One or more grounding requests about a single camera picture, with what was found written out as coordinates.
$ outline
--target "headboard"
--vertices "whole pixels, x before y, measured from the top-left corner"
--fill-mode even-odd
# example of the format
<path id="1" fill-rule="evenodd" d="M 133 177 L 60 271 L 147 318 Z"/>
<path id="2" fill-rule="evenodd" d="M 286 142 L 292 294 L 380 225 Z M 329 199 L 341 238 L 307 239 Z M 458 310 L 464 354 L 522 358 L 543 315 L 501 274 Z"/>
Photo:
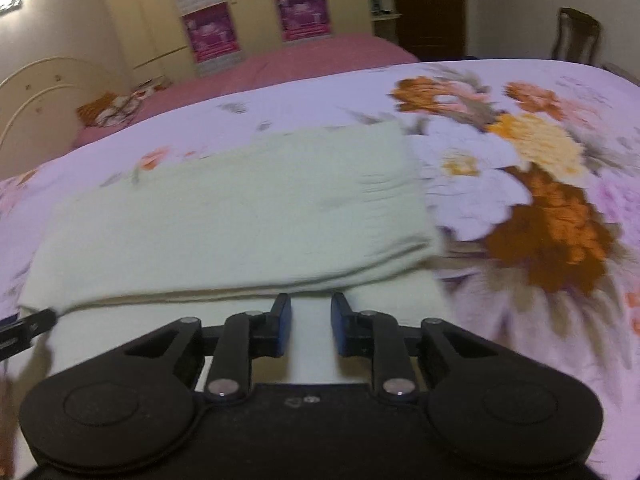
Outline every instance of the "headboard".
<path id="1" fill-rule="evenodd" d="M 49 57 L 28 64 L 0 84 L 0 180 L 69 151 L 82 124 L 76 108 L 126 82 L 99 64 Z"/>

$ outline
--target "pink bed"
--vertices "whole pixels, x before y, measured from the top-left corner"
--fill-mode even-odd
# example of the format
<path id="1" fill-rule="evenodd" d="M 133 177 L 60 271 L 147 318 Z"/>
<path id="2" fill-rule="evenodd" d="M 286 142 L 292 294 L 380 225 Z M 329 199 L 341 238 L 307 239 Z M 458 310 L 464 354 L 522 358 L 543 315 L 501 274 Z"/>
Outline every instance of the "pink bed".
<path id="1" fill-rule="evenodd" d="M 288 46 L 276 52 L 251 57 L 225 72 L 158 92 L 142 103 L 138 113 L 128 123 L 83 128 L 72 148 L 103 139 L 164 112 L 215 97 L 289 81 L 417 61 L 413 54 L 397 45 L 367 34 L 350 34 Z"/>

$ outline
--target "wall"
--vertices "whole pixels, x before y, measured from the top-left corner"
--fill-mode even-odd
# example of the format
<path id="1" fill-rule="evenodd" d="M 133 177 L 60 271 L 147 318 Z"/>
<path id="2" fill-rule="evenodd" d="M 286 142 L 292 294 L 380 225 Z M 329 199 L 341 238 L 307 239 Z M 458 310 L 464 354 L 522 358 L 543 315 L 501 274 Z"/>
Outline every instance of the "wall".
<path id="1" fill-rule="evenodd" d="M 640 0 L 467 0 L 467 52 L 548 59 L 560 7 L 582 10 L 602 23 L 599 63 L 640 75 Z"/>
<path id="2" fill-rule="evenodd" d="M 0 81 L 27 63 L 72 56 L 101 63 L 127 78 L 104 0 L 24 0 L 0 16 Z"/>

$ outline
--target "chair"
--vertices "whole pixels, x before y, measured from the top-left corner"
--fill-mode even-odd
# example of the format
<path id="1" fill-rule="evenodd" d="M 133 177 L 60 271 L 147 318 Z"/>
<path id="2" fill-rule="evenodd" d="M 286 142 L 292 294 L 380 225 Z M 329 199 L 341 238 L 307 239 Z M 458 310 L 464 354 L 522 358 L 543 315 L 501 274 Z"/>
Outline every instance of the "chair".
<path id="1" fill-rule="evenodd" d="M 558 13 L 558 39 L 551 53 L 551 59 L 582 63 L 586 52 L 588 64 L 593 65 L 600 45 L 601 31 L 600 22 L 590 15 L 563 7 Z"/>

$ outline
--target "bedsheet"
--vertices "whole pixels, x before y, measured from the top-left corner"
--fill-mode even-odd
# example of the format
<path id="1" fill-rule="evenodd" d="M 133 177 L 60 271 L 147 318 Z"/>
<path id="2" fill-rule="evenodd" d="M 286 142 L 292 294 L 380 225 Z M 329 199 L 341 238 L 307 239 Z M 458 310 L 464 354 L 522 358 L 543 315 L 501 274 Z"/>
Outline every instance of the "bedsheet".
<path id="1" fill-rule="evenodd" d="M 589 66 L 470 60 L 302 80 L 156 116 L 0 185 L 0 317 L 15 312 L 65 196 L 270 132 L 395 119 L 447 240 L 438 273 L 458 323 L 587 383 L 606 410 L 590 464 L 631 480 L 640 474 L 638 102 L 639 88 Z"/>
<path id="2" fill-rule="evenodd" d="M 418 59 L 413 54 L 399 46 L 368 34 L 345 34 L 286 46 L 276 52 L 250 57 L 219 74 L 187 81 L 158 92 L 143 102 L 140 111 L 129 124 L 140 123 L 176 108 L 236 92 L 416 61 Z M 127 125 L 83 128 L 78 133 L 73 148 L 108 137 Z"/>

